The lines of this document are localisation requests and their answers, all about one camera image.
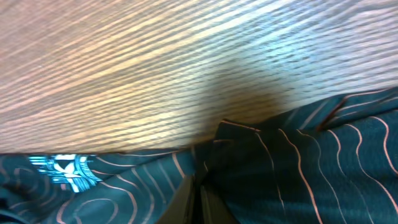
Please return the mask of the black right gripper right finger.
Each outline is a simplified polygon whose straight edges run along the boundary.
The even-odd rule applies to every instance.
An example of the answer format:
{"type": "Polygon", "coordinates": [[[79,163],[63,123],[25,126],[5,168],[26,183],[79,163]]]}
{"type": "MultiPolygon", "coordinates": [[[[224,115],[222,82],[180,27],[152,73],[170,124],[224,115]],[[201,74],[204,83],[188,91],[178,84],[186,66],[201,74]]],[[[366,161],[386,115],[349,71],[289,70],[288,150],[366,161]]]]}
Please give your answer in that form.
{"type": "Polygon", "coordinates": [[[200,186],[204,224],[238,224],[224,200],[210,184],[200,186]]]}

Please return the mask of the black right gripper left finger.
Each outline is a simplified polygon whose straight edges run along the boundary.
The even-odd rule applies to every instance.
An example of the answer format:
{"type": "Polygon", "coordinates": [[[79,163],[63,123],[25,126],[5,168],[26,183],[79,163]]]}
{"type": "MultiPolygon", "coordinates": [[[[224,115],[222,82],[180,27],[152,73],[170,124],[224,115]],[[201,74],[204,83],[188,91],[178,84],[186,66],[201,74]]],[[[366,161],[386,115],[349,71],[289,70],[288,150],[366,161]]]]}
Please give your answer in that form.
{"type": "Polygon", "coordinates": [[[157,224],[191,224],[195,205],[194,176],[186,176],[157,224]]]}

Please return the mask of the black printed cycling jersey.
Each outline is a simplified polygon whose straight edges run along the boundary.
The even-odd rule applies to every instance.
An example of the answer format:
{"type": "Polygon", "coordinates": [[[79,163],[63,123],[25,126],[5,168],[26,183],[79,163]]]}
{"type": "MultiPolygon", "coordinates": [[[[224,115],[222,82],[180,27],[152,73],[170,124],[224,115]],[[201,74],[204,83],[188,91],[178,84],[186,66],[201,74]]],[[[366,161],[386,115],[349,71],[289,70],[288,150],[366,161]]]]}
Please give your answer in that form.
{"type": "Polygon", "coordinates": [[[186,149],[1,156],[2,223],[157,223],[186,176],[238,223],[396,223],[397,88],[338,95],[186,149]]]}

